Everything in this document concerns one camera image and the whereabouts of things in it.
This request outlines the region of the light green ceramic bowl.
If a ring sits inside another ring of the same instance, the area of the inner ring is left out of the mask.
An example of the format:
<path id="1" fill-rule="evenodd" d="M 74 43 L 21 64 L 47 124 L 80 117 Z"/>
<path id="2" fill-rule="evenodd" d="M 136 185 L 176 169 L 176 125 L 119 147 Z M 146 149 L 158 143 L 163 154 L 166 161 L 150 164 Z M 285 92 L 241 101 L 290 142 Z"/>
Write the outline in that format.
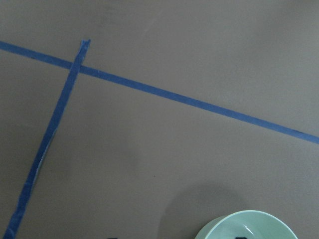
<path id="1" fill-rule="evenodd" d="M 266 212 L 244 210 L 208 222 L 196 239 L 296 239 L 281 220 Z"/>

